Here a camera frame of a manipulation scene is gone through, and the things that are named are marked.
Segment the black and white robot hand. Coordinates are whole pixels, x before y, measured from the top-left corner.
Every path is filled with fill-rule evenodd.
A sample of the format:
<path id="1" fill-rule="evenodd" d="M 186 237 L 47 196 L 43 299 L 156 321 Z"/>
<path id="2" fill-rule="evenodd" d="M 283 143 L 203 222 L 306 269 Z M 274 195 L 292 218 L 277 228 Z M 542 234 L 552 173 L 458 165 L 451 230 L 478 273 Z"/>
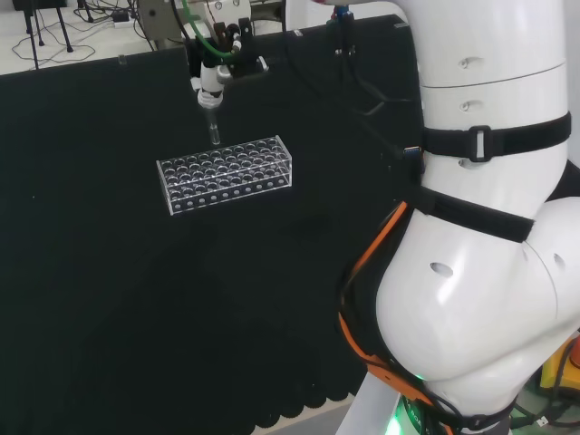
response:
<path id="1" fill-rule="evenodd" d="M 226 85 L 268 71 L 256 48 L 249 1 L 183 1 L 191 83 L 204 111 L 216 111 Z"/>

